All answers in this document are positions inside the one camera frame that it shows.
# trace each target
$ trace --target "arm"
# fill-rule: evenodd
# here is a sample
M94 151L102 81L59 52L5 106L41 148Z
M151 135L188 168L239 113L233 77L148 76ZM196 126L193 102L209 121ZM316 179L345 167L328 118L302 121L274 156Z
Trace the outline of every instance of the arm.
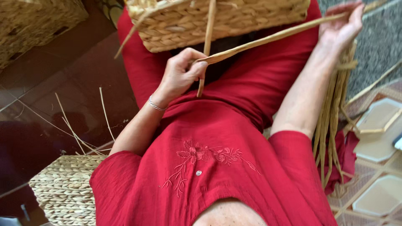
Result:
M362 28L363 8L361 1L357 1L328 9L327 15L353 12L343 21L320 26L318 44L286 94L273 122L271 135L283 130L293 130L312 138L339 55Z
M187 72L186 68L191 60L205 57L207 56L203 53L187 48L170 58L162 81L152 95L152 102L164 109L172 100L187 91L194 81L204 79L208 63L196 63ZM142 156L148 149L163 114L164 111L155 109L148 102L145 103L117 137L109 155L126 150Z

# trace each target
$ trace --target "silver bracelet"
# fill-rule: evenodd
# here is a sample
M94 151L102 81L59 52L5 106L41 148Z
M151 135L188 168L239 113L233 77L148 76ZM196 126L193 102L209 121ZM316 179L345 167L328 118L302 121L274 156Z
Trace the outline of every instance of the silver bracelet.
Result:
M154 107L156 110L158 110L158 111L165 111L166 109L167 109L167 107L165 107L165 108L160 108L160 107L158 107L158 106L156 106L153 102L152 102L152 95L154 95L153 93L151 94L151 96L148 98L148 102L150 103L150 105L152 106L152 107Z

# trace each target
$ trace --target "hand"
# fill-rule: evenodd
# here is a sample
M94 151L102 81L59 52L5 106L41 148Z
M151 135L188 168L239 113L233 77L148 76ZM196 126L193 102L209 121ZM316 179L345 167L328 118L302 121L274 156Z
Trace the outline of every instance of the hand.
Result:
M169 102L186 92L194 81L205 78L208 63L198 62L186 71L193 60L207 57L205 54L186 48L170 58L166 65L162 81L152 96L152 101L160 108L168 106Z
M364 4L361 0L328 8L325 16L343 12L350 13L350 15L336 21L321 24L319 43L325 46L330 45L337 53L341 53L362 29L363 9Z

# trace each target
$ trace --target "red sleeve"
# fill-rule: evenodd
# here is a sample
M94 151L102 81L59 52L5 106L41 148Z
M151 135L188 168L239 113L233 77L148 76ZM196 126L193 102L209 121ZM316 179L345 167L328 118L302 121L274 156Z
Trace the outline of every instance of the red sleeve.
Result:
M122 151L107 157L92 173L89 184L95 196L96 225L118 225L125 195L133 187L141 157Z
M312 142L297 131L281 131L268 140L283 169L323 225L336 225L313 158Z

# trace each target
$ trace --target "gray carpet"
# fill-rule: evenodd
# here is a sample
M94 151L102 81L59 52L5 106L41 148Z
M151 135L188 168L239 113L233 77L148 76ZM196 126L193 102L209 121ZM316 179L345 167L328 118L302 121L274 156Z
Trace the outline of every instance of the gray carpet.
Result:
M321 12L341 0L318 0ZM380 8L363 17L363 30L357 37L355 58L359 61L348 86L348 97L376 81L386 70L402 58L402 0L389 0ZM378 86L402 77L399 68Z

